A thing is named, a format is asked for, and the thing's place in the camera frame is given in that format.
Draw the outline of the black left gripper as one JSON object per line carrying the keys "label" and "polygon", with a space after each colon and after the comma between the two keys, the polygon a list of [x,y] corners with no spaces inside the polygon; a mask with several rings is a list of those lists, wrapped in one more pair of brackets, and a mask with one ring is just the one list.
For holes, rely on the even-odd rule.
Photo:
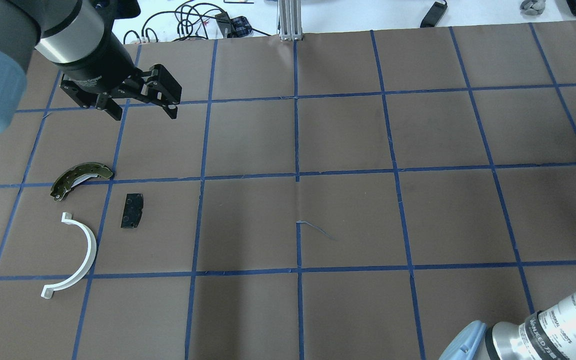
{"label": "black left gripper", "polygon": [[170,119],[175,120],[183,91],[163,64],[154,64],[147,71],[134,66],[126,75],[101,75],[87,80],[76,80],[64,74],[60,88],[78,106],[99,109],[115,121],[121,121],[123,114],[115,100],[158,105]]}

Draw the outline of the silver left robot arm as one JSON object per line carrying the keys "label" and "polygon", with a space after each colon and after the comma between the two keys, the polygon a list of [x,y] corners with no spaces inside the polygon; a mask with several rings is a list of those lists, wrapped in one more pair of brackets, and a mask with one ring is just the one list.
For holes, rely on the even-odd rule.
{"label": "silver left robot arm", "polygon": [[62,71],[60,88],[83,109],[121,120],[117,100],[178,116],[182,86],[162,65],[140,70],[114,35],[117,19],[141,14],[136,0],[0,0],[0,133],[25,95],[35,52]]}

